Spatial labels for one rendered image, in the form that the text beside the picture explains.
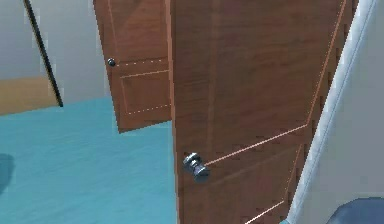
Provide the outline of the dark blue rounded object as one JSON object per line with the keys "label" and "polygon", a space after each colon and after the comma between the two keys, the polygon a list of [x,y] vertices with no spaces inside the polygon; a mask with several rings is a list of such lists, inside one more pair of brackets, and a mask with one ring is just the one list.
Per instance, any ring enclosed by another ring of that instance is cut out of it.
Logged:
{"label": "dark blue rounded object", "polygon": [[384,198],[358,198],[343,204],[326,224],[384,224]]}

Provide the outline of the brown wooden room door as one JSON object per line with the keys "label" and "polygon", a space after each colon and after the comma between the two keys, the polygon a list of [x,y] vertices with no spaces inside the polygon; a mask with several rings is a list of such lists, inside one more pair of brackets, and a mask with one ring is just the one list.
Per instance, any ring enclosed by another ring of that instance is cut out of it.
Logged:
{"label": "brown wooden room door", "polygon": [[287,217],[359,2],[165,0],[177,224]]}
{"label": "brown wooden room door", "polygon": [[[93,0],[117,129],[169,121],[165,0]],[[114,58],[111,67],[107,60]]]}

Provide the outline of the black door frame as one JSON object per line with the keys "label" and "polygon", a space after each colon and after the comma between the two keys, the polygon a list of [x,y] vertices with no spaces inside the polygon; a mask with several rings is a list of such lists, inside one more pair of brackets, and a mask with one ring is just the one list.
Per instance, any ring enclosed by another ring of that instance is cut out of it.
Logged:
{"label": "black door frame", "polygon": [[52,69],[52,66],[51,66],[47,51],[46,51],[45,44],[43,42],[43,38],[42,38],[40,29],[39,29],[39,25],[38,25],[33,7],[31,5],[31,1],[30,0],[22,0],[22,1],[24,4],[24,7],[26,9],[27,16],[28,16],[29,22],[31,24],[31,27],[32,27],[32,30],[33,30],[33,33],[35,36],[36,43],[37,43],[37,46],[39,48],[41,58],[43,60],[43,65],[44,65],[45,71],[47,72],[48,79],[49,79],[50,84],[53,88],[53,92],[54,92],[57,104],[59,107],[63,107],[64,104],[63,104],[63,100],[62,100],[62,97],[61,97],[61,94],[59,91],[58,83],[57,83],[56,78],[53,74],[53,69]]}

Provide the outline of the grey round door knob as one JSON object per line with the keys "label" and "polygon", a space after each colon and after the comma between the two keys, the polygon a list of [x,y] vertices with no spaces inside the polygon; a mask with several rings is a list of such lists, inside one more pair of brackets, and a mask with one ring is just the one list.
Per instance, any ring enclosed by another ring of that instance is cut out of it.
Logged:
{"label": "grey round door knob", "polygon": [[203,163],[198,153],[191,153],[183,160],[184,169],[190,173],[195,182],[205,182],[210,176],[209,168]]}

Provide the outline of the white door frame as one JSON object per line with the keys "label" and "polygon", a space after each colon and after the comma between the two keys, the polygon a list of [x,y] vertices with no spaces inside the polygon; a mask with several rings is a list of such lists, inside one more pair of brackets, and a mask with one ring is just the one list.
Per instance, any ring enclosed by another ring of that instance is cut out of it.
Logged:
{"label": "white door frame", "polygon": [[284,224],[309,224],[303,221],[305,203],[313,186],[320,163],[326,153],[326,142],[331,136],[334,117],[340,104],[344,87],[350,77],[351,69],[365,33],[368,20],[380,0],[360,0],[357,4],[352,24],[341,51],[336,72],[332,78],[324,107],[305,160],[296,192],[290,205],[287,221]]}

